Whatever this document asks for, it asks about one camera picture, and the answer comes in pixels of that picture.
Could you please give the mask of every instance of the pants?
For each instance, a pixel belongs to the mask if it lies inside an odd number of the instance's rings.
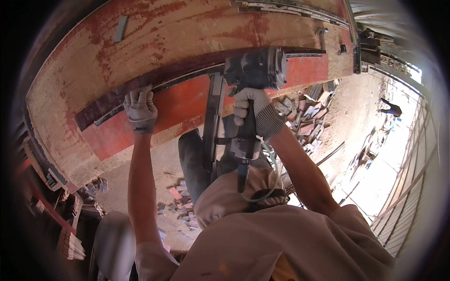
[[[233,121],[234,115],[222,118],[225,128],[225,138],[233,138],[238,133],[238,126]],[[218,178],[223,174],[231,173],[238,168],[239,158],[230,151],[231,144],[225,146],[225,152],[217,162],[216,174],[202,168],[203,141],[198,129],[185,133],[178,140],[178,153],[180,155],[181,169],[184,180],[191,195],[191,200],[195,204],[202,192],[211,184],[212,178]],[[271,165],[260,150],[256,160],[249,161],[250,165],[256,168],[270,168]]]
[[[401,115],[401,109],[398,105],[392,104],[390,102],[388,102],[387,100],[381,98],[381,101],[384,102],[385,104],[389,105],[391,108],[389,109],[382,109],[380,110],[380,112],[382,113],[386,113],[386,114],[392,114],[394,116],[400,116]]]

